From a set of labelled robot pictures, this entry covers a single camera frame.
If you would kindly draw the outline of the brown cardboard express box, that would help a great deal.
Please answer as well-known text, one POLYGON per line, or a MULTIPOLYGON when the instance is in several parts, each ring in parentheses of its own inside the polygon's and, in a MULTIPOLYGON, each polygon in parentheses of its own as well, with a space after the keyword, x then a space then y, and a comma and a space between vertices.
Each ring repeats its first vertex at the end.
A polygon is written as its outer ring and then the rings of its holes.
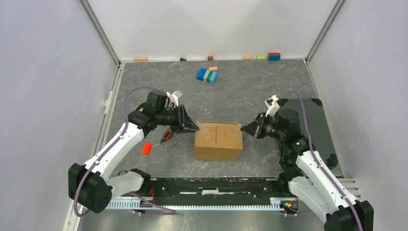
POLYGON ((197 121, 193 157, 196 160, 235 161, 243 150, 241 124, 197 121))

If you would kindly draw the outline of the red blue block at wall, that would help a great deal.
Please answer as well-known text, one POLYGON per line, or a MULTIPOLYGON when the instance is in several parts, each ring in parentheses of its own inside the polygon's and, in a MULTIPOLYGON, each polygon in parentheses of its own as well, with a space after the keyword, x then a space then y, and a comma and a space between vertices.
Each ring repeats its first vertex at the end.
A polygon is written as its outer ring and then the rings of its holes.
POLYGON ((281 54, 279 52, 269 52, 268 60, 269 61, 279 61, 281 59, 281 54))

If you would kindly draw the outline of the blue green block stack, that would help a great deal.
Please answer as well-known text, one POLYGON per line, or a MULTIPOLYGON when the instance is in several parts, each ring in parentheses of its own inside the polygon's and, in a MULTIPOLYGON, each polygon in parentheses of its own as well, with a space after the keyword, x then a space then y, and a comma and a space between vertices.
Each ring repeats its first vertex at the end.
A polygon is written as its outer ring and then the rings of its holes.
POLYGON ((201 68, 197 73, 196 79, 199 81, 214 84, 217 79, 217 71, 211 71, 201 68))

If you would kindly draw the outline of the tan block at wall left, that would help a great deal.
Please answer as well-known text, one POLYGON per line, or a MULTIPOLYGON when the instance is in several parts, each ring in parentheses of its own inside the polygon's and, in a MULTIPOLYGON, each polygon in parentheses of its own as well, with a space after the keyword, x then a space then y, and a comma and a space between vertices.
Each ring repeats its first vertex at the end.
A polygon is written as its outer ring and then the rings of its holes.
POLYGON ((148 62, 148 58, 147 57, 135 57, 134 61, 137 63, 148 62))

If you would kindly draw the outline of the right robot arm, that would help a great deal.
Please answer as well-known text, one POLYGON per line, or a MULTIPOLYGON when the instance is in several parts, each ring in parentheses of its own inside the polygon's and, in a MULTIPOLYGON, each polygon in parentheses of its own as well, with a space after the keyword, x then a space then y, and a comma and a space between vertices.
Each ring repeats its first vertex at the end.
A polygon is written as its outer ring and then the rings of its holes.
POLYGON ((319 217, 326 231, 371 231, 374 209, 358 200, 326 166, 311 139, 301 133, 299 115, 281 110, 276 118, 259 113, 241 128, 256 139, 280 141, 281 162, 287 168, 279 175, 278 191, 301 199, 319 217))

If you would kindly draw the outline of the tan wooden block on stack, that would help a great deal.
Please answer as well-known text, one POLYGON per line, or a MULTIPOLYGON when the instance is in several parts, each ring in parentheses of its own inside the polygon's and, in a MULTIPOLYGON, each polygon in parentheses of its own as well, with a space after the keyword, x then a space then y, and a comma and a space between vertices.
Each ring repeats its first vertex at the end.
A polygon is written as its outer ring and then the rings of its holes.
POLYGON ((218 70, 218 67, 217 67, 217 66, 211 66, 211 67, 208 68, 208 70, 210 70, 210 71, 217 71, 217 70, 218 70))

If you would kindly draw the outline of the small red block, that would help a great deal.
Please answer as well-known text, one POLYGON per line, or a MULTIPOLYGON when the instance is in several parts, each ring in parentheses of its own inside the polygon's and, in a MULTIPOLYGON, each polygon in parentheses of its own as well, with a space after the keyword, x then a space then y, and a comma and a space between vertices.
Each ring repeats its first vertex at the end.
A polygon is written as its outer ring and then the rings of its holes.
POLYGON ((152 144, 151 143, 145 143, 143 149, 142 149, 142 154, 143 155, 149 155, 152 149, 152 144))

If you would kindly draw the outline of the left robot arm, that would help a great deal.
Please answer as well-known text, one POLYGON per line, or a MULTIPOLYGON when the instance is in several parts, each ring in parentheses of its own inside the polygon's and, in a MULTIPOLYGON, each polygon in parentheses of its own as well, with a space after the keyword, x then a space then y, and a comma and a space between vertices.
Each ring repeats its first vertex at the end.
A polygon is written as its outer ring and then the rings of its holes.
POLYGON ((180 91, 149 89, 146 101, 127 115, 119 131, 103 148, 85 163, 74 163, 69 168, 68 196, 74 201, 74 213, 78 217, 87 214, 79 212, 79 205, 97 214, 119 196, 134 192, 146 196, 151 191, 151 183, 135 170, 117 177, 111 174, 128 152, 157 126, 168 126, 178 134, 199 131, 185 106, 179 103, 180 91))

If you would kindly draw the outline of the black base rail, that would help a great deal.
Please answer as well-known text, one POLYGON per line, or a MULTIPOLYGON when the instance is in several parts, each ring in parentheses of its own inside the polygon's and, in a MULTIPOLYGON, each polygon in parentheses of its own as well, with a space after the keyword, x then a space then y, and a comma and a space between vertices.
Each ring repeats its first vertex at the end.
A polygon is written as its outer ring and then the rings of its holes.
POLYGON ((277 178, 150 178, 136 191, 156 205, 269 205, 271 198, 293 200, 277 178))

